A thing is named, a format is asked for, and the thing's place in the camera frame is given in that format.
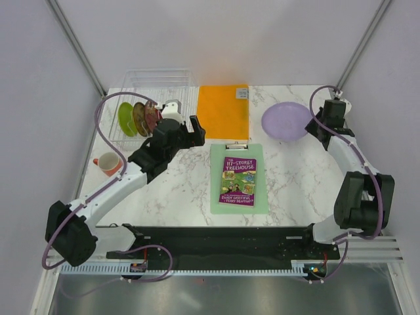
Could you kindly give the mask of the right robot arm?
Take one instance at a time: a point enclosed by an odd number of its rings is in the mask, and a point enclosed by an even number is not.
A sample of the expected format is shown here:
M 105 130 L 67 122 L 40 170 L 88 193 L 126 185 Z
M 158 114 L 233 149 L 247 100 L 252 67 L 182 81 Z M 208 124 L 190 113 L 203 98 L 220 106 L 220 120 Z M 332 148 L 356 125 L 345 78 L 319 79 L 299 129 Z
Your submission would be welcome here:
M 339 244 L 350 236 L 372 240 L 389 221 L 395 181 L 368 163 L 354 133 L 345 127 L 349 106 L 339 99 L 326 100 L 305 127 L 320 141 L 344 175 L 333 214 L 313 224 L 312 236 L 300 243 L 302 254 L 311 259 L 324 251 L 324 244 Z

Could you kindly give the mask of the red floral plate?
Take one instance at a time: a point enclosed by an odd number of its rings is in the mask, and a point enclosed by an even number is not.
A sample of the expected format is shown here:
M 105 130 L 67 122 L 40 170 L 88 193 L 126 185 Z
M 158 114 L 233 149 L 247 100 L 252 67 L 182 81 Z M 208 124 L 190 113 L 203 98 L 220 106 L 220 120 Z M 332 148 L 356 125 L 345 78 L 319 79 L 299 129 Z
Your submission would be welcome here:
M 158 124 L 158 121 L 162 119 L 161 112 L 156 109 L 155 105 L 156 103 L 150 100 L 147 100 L 144 105 L 144 118 L 150 133 L 153 132 L 154 128 Z

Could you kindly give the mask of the lilac plastic plate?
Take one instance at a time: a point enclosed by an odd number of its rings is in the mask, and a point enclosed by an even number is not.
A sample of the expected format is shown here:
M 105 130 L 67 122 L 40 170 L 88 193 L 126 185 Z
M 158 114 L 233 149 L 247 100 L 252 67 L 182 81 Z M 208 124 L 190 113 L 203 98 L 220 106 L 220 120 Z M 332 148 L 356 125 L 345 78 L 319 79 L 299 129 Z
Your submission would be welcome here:
M 303 138 L 311 121 L 310 110 L 296 102 L 280 102 L 269 107 L 261 118 L 263 131 L 271 138 L 292 142 Z

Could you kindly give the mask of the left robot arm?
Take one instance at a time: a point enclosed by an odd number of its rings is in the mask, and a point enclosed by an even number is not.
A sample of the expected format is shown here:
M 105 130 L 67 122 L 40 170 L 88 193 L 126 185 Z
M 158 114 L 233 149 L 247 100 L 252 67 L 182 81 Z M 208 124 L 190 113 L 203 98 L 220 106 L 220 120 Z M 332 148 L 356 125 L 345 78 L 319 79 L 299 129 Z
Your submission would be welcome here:
M 61 201 L 52 204 L 45 231 L 47 247 L 54 249 L 71 266 L 85 263 L 99 243 L 94 229 L 110 210 L 166 171 L 179 150 L 204 145 L 205 129 L 197 116 L 190 116 L 190 121 L 192 132 L 188 131 L 185 123 L 171 118 L 162 119 L 154 128 L 152 137 L 86 199 L 75 199 L 69 204 Z

